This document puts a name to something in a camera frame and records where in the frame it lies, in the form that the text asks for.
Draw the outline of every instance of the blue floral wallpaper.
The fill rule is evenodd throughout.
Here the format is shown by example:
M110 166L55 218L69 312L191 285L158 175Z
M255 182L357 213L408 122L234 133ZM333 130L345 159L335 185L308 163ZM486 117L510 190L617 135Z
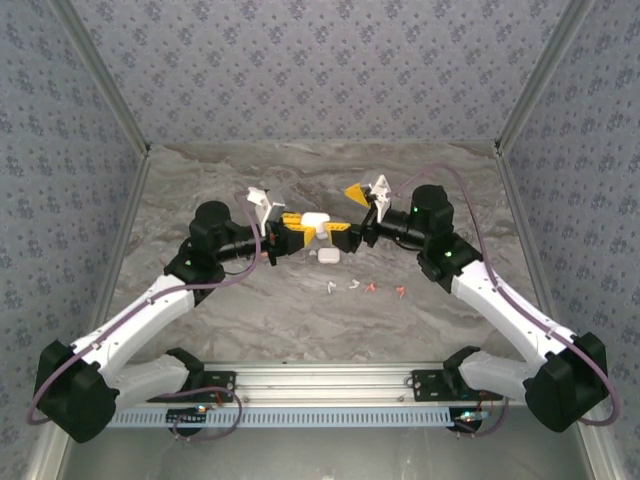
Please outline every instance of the blue floral wallpaper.
M492 140L566 0L74 0L151 143Z
M640 4L598 0L509 153L562 320L608 346L640 479Z
M138 156L45 0L0 2L0 478L41 349L86 327Z

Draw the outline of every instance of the marble surface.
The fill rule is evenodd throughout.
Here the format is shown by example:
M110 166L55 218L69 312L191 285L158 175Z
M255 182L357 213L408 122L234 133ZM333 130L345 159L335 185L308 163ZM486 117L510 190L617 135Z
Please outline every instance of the marble surface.
M110 308L116 314L162 271L188 235L196 207L217 199L246 224L233 193L249 185L279 190L294 211L324 211L357 223L366 210L343 190L366 172L398 186L430 162L446 162L468 182L500 274L535 300L513 218L488 144L309 143L216 144L153 147L150 172ZM460 191L446 173L416 183L444 185L456 208L457 231L477 245ZM407 208L412 188L396 200ZM227 271L248 263L225 264ZM352 279L361 285L351 290ZM329 295L327 283L337 288ZM377 285L365 293L366 284ZM396 287L406 295L398 298ZM174 321L136 356L147 360L180 346L202 360L444 360L477 345L519 358L482 316L431 284L415 254L381 240L320 265L303 250L277 267L263 260L239 285L218 290Z

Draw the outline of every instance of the purple cable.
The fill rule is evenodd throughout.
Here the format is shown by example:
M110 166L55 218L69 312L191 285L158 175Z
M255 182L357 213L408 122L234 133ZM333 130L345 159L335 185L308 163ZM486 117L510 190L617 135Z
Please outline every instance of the purple cable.
M231 285L235 285L236 283L239 283L242 280L244 280L245 278L247 278L256 269L256 267L258 266L258 262L260 261L260 253L261 253L260 233L258 232L258 226L256 225L256 222L254 221L253 217L251 216L251 214L249 213L249 210L247 209L247 207L245 205L243 195L244 195L243 192L237 192L237 193L234 194L234 198L235 198L236 202L238 202L240 204L240 206L242 207L242 211L244 212L246 217L249 219L249 225L251 226L251 232L253 233L253 238L254 238L254 240L256 242L256 251L255 251L255 255L253 257L253 262L251 263L251 265L249 266L247 271L244 272L244 273L241 273L240 275L238 275L236 277L233 277L230 280L225 280L225 281L219 282L219 283L201 283L201 284L195 284L195 285L178 285L178 286L175 286L175 287L167 288L165 290L162 290L162 291L160 291L158 293L153 294L149 298L151 303L155 302L156 300L161 299L162 297L164 297L166 295L169 295L169 294L174 293L174 292L179 292L181 290L213 290L214 288L221 288L221 287L228 287L228 286L231 286ZM47 390L49 390L51 385L64 372L66 372L69 369L69 367L71 367L71 365L76 363L78 360L80 360L82 357L84 357L87 353L89 353L91 350L93 350L93 345L99 344L99 343L103 342L105 339L107 339L109 337L109 335L111 335L113 332L115 332L118 328L120 328L126 322L131 320L131 318L133 318L138 312L140 312L143 308L145 308L147 305L149 305L150 302L143 302L143 303L140 303L140 304L136 305L133 309L131 309L130 312L128 312L126 315L123 315L120 320L118 320L116 323L111 325L111 327L106 329L99 337L97 337L91 343L91 345L88 345L87 347L83 348L78 353L76 353L71 358L69 358L66 362L64 362L60 367L58 367L42 383L42 385L40 386L38 391L33 396L33 400L31 401L31 405L29 405L29 408L27 410L27 418L26 418L27 423L29 425L42 425L42 424L48 422L50 420L49 418L38 418L38 419L36 419L36 418L33 418L33 414L35 413L35 411L36 411L36 409L38 407L38 403L40 403L40 400L42 400L42 397L47 392Z
M464 435L465 437L486 437L487 435L491 435L493 432L495 432L502 426L502 424L507 418L508 412L509 412L509 397L504 397L504 406L502 407L502 412L500 412L500 417L498 418L498 421L494 423L491 428L488 428L487 430L484 430L478 433L469 425L465 425L462 422L453 422L453 423L455 423L456 426L460 428L464 428L465 430L468 430L469 432L471 432L471 433L462 433L462 435Z
M180 397L188 397L196 393L207 393L207 392L220 392L220 393L226 393L227 395L231 395L231 397L233 397L233 400L238 404L238 415L236 415L236 419L233 421L233 423L229 428L215 435L185 437L178 433L178 424L180 423L180 420L182 420L185 417L185 415L179 415L178 418L176 418L176 421L173 422L173 434L176 436L176 438L180 438L181 440L185 440L191 443L208 442L210 440L219 440L223 437L226 437L227 435L231 435L233 432L236 431L236 429L238 428L238 425L240 425L240 421L242 420L242 402L240 401L240 397L238 397L236 392L234 392L233 390L229 390L228 388L224 388L224 387L212 386L212 387L203 387L203 388L196 388L193 390L187 390L186 392L167 393L165 395L160 395L157 398L180 398Z
M611 380L609 380L609 378L602 371L602 369L598 366L598 364L596 362L594 362L591 358L589 358L586 353L584 353L582 350L580 350L578 347L576 347L569 340L566 340L564 337L558 335L556 332L554 332L552 329L548 328L540 320L538 320L533 315L531 315L529 312L527 312L524 308L522 308L522 306L520 306L520 304L516 300L514 300L498 284L498 279L496 278L496 275L495 275L495 272L494 272L493 267L491 265L491 262L489 261L489 252L488 252L487 246L485 244L485 239L484 239L484 236L482 234L482 230L480 229L480 222L478 221L478 218L477 218L477 215L476 215L476 212L475 212L474 204L473 204L473 202L471 200L471 193L469 192L469 189L468 189L466 183L464 182L462 177L458 174L458 172L456 172L453 168L451 168L450 166L445 165L443 163L434 163L434 164L432 164L432 165L420 170L415 175L413 175L406 182L404 182L402 185L400 185L397 189L395 189L393 192L391 192L391 194L392 195L398 195L411 182L416 180L418 177L421 177L421 176L423 176L423 175L425 175L427 173L432 172L433 170L446 170L449 173L451 173L451 175L453 175L453 177L458 182L458 185L460 186L460 190L462 190L462 194L464 196L464 199L467 202L467 207L469 208L469 213L471 214L471 219L473 220L473 225L474 225L475 230L476 230L476 235L478 236L478 242L480 243L480 251L482 252L482 257L483 257L483 260L484 260L485 267L487 269L487 273L489 274L489 279L491 280L491 283L493 284L493 286L496 289L496 291L498 291L500 293L500 295L502 296L502 298L504 298L505 301L509 305L511 305L520 315L522 315L524 318L529 320L529 322L533 323L536 327L538 327L540 330L542 330L545 333L545 335L549 335L550 337L552 337L555 340L559 341L565 347L567 347L569 350L571 350L573 353L575 353L578 357L580 357L580 359L582 361L584 361L589 366L589 368L591 368L595 372L595 374L602 381L602 383L605 385L605 387L607 387L607 390L609 391L609 395L611 396L611 403L613 405L613 410L611 411L611 415L609 415L609 418L606 418L604 420L589 420L589 419L582 418L582 419L580 419L580 421L582 423L584 423L585 425L591 425L591 426L596 426L596 427L605 427L605 426L608 426L608 425L611 425L612 423L614 423L618 419L618 417L620 416L620 410L621 410L620 397L618 396L618 392L616 391L616 387L613 385Z

